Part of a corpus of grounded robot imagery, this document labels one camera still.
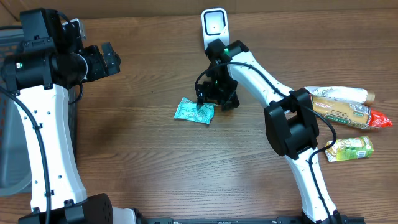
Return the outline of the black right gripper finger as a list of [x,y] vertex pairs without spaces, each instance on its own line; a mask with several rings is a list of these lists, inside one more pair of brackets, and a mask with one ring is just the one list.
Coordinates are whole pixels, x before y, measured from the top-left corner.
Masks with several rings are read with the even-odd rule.
[[236,91],[233,91],[229,97],[221,104],[222,111],[228,111],[237,108],[240,105]]
[[198,85],[195,88],[196,96],[197,96],[197,104],[204,105],[206,102],[206,86],[205,85]]

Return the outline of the teal wet wipes packet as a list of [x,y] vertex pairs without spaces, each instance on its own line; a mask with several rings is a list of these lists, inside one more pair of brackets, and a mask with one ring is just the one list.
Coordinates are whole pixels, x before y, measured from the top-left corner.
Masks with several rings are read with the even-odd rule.
[[214,103],[204,103],[197,105],[188,98],[183,97],[175,112],[175,119],[183,119],[196,123],[209,125],[215,114]]

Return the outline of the white tube with gold cap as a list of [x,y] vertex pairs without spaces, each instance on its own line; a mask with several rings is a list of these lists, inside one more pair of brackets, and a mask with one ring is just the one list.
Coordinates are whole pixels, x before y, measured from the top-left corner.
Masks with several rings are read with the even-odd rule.
[[354,87],[345,86],[306,86],[305,89],[312,95],[331,98],[338,101],[352,101],[370,106],[374,103],[375,93]]

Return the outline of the orange spaghetti pasta packet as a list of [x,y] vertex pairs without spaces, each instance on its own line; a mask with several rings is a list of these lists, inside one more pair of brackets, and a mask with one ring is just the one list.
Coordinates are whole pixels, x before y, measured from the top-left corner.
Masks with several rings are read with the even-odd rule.
[[392,127],[392,121],[378,110],[349,101],[312,95],[313,109],[325,119],[359,129]]

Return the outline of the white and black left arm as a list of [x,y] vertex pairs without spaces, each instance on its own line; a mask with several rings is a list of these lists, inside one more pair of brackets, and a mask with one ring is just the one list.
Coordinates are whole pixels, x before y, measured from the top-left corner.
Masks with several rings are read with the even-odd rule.
[[32,212],[19,222],[135,224],[133,209],[115,207],[106,194],[87,195],[68,123],[69,90],[119,73],[119,55],[110,43],[85,47],[80,21],[54,9],[24,11],[20,20],[22,52],[1,68],[3,93],[24,127],[32,177]]

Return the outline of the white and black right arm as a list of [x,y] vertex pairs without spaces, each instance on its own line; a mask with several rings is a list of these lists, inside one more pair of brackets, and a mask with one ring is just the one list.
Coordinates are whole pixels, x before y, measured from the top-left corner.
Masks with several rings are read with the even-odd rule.
[[264,108],[266,136],[271,148],[288,162],[302,199],[304,223],[342,223],[323,180],[317,147],[319,128],[312,99],[306,89],[293,91],[267,73],[239,40],[225,45],[220,39],[205,45],[210,61],[195,83],[197,106],[212,101],[223,111],[239,106],[238,84]]

